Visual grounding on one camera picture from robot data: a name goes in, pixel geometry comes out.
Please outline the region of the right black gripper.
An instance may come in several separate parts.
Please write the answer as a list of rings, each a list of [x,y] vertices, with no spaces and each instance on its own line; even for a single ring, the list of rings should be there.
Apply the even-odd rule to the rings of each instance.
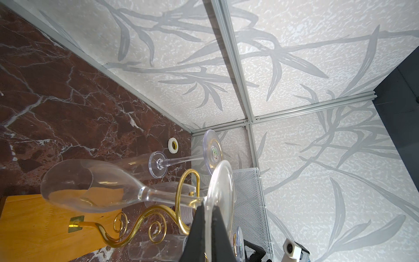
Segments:
[[[266,255],[266,251],[262,247],[247,240],[244,240],[244,245],[254,251],[250,256],[245,251],[245,262],[262,262],[262,259]]]

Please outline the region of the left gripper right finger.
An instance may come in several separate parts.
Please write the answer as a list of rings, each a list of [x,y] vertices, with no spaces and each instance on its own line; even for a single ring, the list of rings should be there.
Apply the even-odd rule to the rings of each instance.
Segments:
[[[212,262],[235,262],[232,246],[225,229],[222,216],[215,214],[211,225],[211,255]]]

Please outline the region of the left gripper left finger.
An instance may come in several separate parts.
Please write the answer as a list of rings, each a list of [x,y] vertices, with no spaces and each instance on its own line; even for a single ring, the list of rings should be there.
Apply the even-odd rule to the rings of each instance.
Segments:
[[[205,210],[197,208],[191,231],[179,262],[205,261]]]

